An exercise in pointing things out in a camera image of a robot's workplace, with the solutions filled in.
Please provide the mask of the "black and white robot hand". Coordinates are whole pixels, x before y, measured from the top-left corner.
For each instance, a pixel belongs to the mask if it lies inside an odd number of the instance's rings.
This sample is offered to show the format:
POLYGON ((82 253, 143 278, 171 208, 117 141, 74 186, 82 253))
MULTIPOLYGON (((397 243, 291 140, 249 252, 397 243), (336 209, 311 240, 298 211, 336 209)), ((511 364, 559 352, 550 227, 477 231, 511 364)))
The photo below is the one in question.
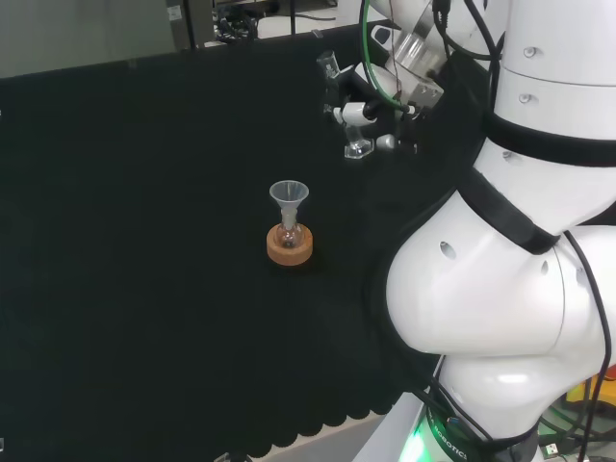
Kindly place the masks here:
POLYGON ((417 129, 444 91, 429 77, 393 66, 354 64, 325 68, 323 111, 346 133, 345 157, 362 159, 375 150, 416 154, 417 129))

